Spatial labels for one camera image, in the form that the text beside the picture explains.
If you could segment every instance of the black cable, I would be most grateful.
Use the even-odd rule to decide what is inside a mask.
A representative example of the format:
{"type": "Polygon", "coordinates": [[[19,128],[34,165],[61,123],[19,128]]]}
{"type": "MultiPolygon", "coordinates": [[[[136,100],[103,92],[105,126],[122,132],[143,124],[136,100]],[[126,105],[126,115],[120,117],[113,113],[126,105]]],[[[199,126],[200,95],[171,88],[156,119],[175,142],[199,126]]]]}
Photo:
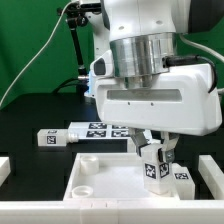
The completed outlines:
{"type": "Polygon", "coordinates": [[[211,87],[208,91],[208,93],[211,93],[215,89],[215,87],[218,83],[218,74],[216,72],[215,64],[211,60],[209,60],[208,58],[201,57],[199,55],[170,56],[170,57],[163,58],[163,64],[164,64],[164,67],[181,66],[181,65],[195,64],[199,60],[207,62],[212,68],[213,82],[212,82],[212,85],[211,85],[211,87]]]}
{"type": "Polygon", "coordinates": [[[197,58],[202,60],[202,61],[207,62],[208,64],[210,64],[210,66],[212,68],[212,71],[213,71],[213,83],[212,83],[212,86],[211,86],[210,90],[208,91],[208,93],[211,93],[215,89],[215,87],[217,86],[217,83],[218,83],[218,74],[216,72],[215,64],[211,60],[209,60],[208,58],[201,57],[201,56],[197,56],[197,58]]]}
{"type": "Polygon", "coordinates": [[[63,85],[66,85],[67,83],[69,83],[69,82],[73,82],[73,81],[78,81],[79,79],[77,79],[77,78],[70,78],[70,79],[67,79],[67,80],[65,80],[64,82],[62,82],[59,86],[63,86],[63,85]]]}
{"type": "Polygon", "coordinates": [[[54,89],[52,91],[52,93],[57,94],[60,89],[66,88],[66,87],[69,87],[69,86],[85,86],[85,87],[88,87],[86,84],[83,84],[83,83],[72,83],[72,84],[66,84],[66,85],[58,86],[56,89],[54,89]]]}

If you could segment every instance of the white robot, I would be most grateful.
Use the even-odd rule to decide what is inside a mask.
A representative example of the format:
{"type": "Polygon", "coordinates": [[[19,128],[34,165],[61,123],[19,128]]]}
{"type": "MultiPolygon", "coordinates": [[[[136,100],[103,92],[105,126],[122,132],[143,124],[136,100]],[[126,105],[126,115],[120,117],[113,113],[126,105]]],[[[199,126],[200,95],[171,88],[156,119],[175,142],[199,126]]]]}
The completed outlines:
{"type": "MultiPolygon", "coordinates": [[[[189,23],[195,2],[101,1],[110,49],[91,64],[98,114],[104,123],[129,127],[144,163],[156,167],[174,160],[179,134],[203,136],[222,123],[212,63],[176,56],[175,34],[199,31],[189,23]],[[160,131],[163,144],[147,145],[145,129],[160,131]]],[[[145,187],[167,194],[164,179],[145,178],[145,187]]]]}

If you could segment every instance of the wire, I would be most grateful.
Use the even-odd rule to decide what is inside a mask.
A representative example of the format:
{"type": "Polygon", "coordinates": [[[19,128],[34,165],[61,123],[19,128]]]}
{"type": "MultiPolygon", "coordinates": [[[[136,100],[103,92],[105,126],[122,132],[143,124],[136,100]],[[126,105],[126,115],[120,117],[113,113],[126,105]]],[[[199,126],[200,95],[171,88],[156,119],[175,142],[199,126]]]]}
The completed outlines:
{"type": "Polygon", "coordinates": [[[65,80],[63,83],[61,83],[59,86],[64,86],[64,85],[66,85],[66,84],[68,84],[69,82],[73,82],[73,81],[78,81],[79,79],[77,79],[77,78],[70,78],[70,79],[67,79],[67,80],[65,80]]]}
{"type": "Polygon", "coordinates": [[[216,72],[215,64],[208,58],[201,57],[199,55],[168,56],[163,59],[163,63],[164,63],[165,67],[171,67],[171,66],[189,65],[189,64],[198,62],[198,60],[205,61],[206,63],[210,64],[210,66],[212,68],[213,82],[208,91],[208,93],[211,93],[215,89],[215,87],[218,83],[218,74],[216,72]]]}
{"type": "Polygon", "coordinates": [[[48,44],[51,42],[60,22],[61,19],[63,17],[63,14],[65,13],[65,10],[67,9],[67,7],[69,5],[73,4],[73,2],[69,2],[63,9],[60,18],[58,19],[58,22],[56,23],[49,39],[47,40],[47,42],[44,44],[44,46],[37,52],[37,54],[30,60],[30,62],[28,62],[28,64],[21,70],[21,72],[16,76],[16,78],[13,80],[13,82],[11,83],[11,85],[8,87],[8,89],[6,90],[5,94],[3,95],[1,101],[0,101],[0,108],[2,107],[2,104],[6,98],[6,96],[8,95],[9,91],[12,89],[12,87],[14,86],[14,84],[16,83],[16,81],[21,77],[21,75],[26,71],[26,69],[37,59],[37,57],[43,52],[43,50],[48,46],[48,44]]]}
{"type": "Polygon", "coordinates": [[[206,47],[206,46],[203,46],[201,44],[197,44],[197,43],[194,43],[192,41],[189,41],[187,40],[182,34],[180,34],[180,39],[185,43],[185,44],[188,44],[192,47],[196,47],[200,50],[203,50],[211,55],[213,55],[214,57],[218,58],[220,61],[222,61],[224,63],[224,56],[222,56],[221,54],[219,54],[218,52],[212,50],[211,48],[209,47],[206,47]]]}
{"type": "Polygon", "coordinates": [[[82,83],[71,83],[71,84],[66,84],[66,85],[63,85],[63,86],[58,86],[56,89],[54,89],[52,91],[53,94],[57,94],[58,91],[62,88],[66,88],[66,87],[69,87],[69,86],[85,86],[88,88],[88,86],[86,84],[82,84],[82,83]]]}

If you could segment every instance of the white cable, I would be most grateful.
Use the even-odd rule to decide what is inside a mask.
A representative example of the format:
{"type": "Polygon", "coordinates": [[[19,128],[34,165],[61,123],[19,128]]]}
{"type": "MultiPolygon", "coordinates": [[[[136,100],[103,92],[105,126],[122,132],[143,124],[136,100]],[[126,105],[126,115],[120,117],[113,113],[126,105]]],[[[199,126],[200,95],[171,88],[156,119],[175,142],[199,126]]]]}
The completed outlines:
{"type": "Polygon", "coordinates": [[[63,17],[63,14],[66,10],[66,8],[73,4],[73,2],[69,2],[65,7],[64,9],[62,10],[62,13],[61,13],[61,16],[60,18],[58,19],[58,22],[56,23],[49,39],[47,40],[47,42],[44,44],[44,46],[38,51],[38,53],[30,60],[30,62],[22,69],[22,71],[16,76],[16,78],[13,80],[13,82],[11,83],[11,85],[8,87],[8,89],[6,90],[5,94],[3,95],[1,101],[0,101],[0,108],[2,107],[2,104],[6,98],[6,96],[8,95],[9,91],[12,89],[12,87],[14,86],[14,84],[16,83],[16,81],[21,77],[21,75],[26,71],[26,69],[37,59],[37,57],[42,53],[42,51],[48,46],[48,44],[51,42],[60,22],[61,22],[61,19],[63,17]]]}
{"type": "Polygon", "coordinates": [[[212,50],[211,48],[209,47],[206,47],[206,46],[203,46],[201,44],[197,44],[197,43],[194,43],[192,41],[189,41],[187,40],[182,34],[180,34],[180,39],[185,43],[185,44],[188,44],[192,47],[196,47],[200,50],[203,50],[205,52],[208,52],[209,54],[213,55],[214,57],[218,58],[220,61],[222,61],[224,63],[224,56],[222,56],[221,54],[219,54],[218,52],[212,50]]]}

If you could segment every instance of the green wall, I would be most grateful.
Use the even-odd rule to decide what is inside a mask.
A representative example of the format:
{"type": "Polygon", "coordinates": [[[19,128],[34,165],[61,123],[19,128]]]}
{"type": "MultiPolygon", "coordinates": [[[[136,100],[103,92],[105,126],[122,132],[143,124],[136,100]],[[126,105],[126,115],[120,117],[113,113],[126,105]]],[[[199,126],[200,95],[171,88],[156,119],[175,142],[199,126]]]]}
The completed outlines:
{"type": "MultiPolygon", "coordinates": [[[[68,0],[1,0],[0,7],[0,97],[15,76],[38,52],[53,30],[58,16],[56,9],[68,0]]],[[[190,40],[202,43],[224,55],[224,20],[212,31],[188,35],[190,40]]],[[[93,43],[90,26],[80,28],[79,37],[84,61],[88,67],[93,60],[93,43]]],[[[201,54],[178,39],[179,54],[201,54]]],[[[224,65],[214,59],[219,72],[219,87],[224,87],[224,65]]],[[[25,93],[51,92],[62,81],[77,75],[77,63],[70,31],[64,19],[53,41],[43,54],[19,79],[8,95],[5,104],[25,93]]],[[[74,91],[74,88],[63,91],[74,91]]]]}

